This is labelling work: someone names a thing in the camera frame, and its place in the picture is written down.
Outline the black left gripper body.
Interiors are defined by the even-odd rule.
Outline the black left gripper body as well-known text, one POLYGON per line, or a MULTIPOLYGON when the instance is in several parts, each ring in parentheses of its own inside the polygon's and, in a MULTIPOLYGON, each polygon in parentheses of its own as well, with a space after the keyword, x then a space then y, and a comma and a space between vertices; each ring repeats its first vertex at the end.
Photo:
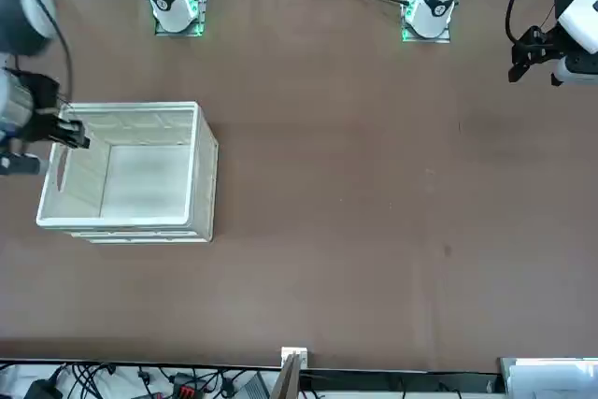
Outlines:
POLYGON ((552 27, 539 35, 540 47, 539 63, 560 60, 563 57, 563 29, 552 27))

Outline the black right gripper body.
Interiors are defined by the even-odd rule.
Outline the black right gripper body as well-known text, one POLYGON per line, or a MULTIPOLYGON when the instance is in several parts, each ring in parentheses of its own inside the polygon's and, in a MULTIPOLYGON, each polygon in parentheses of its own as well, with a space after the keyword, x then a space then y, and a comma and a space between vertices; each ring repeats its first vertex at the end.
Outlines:
POLYGON ((7 71, 7 139, 60 141, 59 83, 29 71, 7 71))

